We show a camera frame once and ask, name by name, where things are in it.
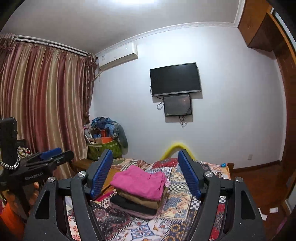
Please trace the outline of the orange sleeve forearm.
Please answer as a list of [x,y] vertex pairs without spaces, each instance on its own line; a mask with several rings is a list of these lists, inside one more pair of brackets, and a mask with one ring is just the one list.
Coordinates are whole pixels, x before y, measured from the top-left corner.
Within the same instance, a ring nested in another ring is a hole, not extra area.
[[24,221],[7,203],[1,213],[1,234],[6,235],[11,240],[23,240],[24,231]]

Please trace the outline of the left hand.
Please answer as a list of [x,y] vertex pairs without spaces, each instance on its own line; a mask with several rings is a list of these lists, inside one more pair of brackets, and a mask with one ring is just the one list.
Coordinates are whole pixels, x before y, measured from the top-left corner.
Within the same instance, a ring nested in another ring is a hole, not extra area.
[[[33,207],[39,195],[39,183],[35,182],[33,186],[30,185],[30,189],[31,191],[29,193],[31,195],[28,197],[28,202],[30,207]],[[4,197],[6,198],[8,204],[12,209],[17,210],[21,208],[21,205],[19,205],[16,200],[15,194],[10,192],[9,190],[4,191]]]

